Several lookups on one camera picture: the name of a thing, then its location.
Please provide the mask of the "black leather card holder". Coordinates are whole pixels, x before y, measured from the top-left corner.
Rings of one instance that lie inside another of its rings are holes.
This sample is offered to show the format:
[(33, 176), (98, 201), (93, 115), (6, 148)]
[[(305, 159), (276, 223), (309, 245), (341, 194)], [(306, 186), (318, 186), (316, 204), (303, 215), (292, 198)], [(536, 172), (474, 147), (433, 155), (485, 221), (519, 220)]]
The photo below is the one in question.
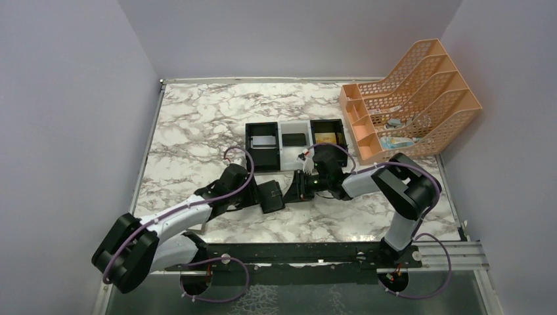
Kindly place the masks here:
[(257, 186), (259, 194), (259, 204), (263, 214), (274, 213), (283, 210), (285, 203), (283, 201), (282, 190), (275, 180), (270, 180)]

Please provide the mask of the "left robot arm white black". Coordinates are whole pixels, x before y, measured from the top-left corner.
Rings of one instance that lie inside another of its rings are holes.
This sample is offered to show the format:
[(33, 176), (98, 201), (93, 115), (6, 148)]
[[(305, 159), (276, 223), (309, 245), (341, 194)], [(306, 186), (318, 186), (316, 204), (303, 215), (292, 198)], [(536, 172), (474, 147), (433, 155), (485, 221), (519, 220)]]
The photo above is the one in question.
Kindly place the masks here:
[(155, 271), (191, 263), (202, 240), (185, 232), (242, 203), (256, 187), (253, 173), (232, 163), (209, 185), (164, 211), (144, 217), (118, 217), (91, 257), (105, 284), (121, 293), (136, 289)]

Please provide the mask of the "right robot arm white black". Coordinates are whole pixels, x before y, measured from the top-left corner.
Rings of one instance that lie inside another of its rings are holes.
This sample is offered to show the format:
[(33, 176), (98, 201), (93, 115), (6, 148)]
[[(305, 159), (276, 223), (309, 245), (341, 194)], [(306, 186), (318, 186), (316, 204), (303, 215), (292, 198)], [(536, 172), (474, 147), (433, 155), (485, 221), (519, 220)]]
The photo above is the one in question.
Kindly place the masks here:
[(440, 183), (403, 153), (362, 171), (346, 173), (334, 154), (320, 150), (313, 157), (300, 154), (303, 169), (297, 170), (283, 203), (312, 200), (327, 191), (335, 200), (349, 201), (381, 192), (395, 209), (379, 256), (388, 263), (398, 261), (411, 245), (424, 216), (438, 203)]

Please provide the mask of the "black white three-compartment tray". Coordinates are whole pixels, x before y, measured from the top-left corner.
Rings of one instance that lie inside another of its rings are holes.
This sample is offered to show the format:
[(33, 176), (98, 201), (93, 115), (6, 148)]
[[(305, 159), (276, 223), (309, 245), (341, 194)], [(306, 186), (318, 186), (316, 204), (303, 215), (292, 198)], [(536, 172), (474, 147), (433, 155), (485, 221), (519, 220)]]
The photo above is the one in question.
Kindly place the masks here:
[(298, 155), (306, 148), (333, 155), (341, 167), (347, 166), (347, 140), (341, 119), (271, 121), (245, 124), (246, 149), (256, 173), (295, 171), (302, 168)]

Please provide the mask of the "gold card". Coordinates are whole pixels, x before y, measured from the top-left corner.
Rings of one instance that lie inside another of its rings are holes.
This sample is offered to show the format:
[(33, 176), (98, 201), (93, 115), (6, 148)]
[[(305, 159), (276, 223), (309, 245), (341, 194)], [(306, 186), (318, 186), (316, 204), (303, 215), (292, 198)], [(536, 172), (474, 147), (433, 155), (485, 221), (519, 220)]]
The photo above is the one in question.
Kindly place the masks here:
[(337, 144), (336, 133), (315, 133), (315, 143), (333, 143)]

